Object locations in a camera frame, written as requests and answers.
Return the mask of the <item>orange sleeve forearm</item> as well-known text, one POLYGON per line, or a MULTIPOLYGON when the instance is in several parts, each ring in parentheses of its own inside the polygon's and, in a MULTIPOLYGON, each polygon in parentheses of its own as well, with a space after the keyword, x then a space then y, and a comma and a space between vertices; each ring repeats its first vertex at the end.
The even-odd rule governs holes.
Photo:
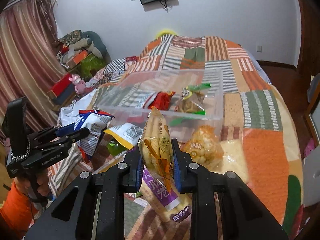
POLYGON ((13 182, 1 207, 0 239, 22 239, 37 213, 29 197, 21 193, 13 182))

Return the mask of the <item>left hand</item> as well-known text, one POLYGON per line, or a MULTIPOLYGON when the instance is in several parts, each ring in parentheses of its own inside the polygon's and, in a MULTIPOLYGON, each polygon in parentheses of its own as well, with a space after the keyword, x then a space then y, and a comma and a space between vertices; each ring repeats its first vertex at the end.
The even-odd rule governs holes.
MULTIPOLYGON (((48 196, 50 194, 48 170, 43 170, 40 173, 37 173, 36 178, 39 185, 37 188, 38 193, 42 196, 48 196)), ((31 187, 30 181, 23 176, 17 176, 13 180, 18 191, 27 195, 28 190, 31 187)))

